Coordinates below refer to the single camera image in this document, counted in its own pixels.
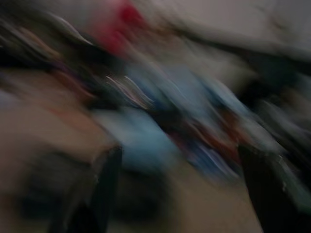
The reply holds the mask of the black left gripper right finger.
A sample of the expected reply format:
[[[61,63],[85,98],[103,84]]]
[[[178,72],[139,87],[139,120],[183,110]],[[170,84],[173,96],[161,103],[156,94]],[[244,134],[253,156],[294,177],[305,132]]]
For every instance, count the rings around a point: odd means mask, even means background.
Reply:
[[[263,233],[299,233],[299,213],[262,151],[238,148],[248,195]]]

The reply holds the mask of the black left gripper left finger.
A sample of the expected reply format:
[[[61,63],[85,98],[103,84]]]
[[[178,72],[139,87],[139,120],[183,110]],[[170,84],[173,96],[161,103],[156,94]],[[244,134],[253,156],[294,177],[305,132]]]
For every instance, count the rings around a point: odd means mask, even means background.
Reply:
[[[95,186],[83,217],[83,233],[106,233],[116,196],[122,147],[103,152],[93,164]]]

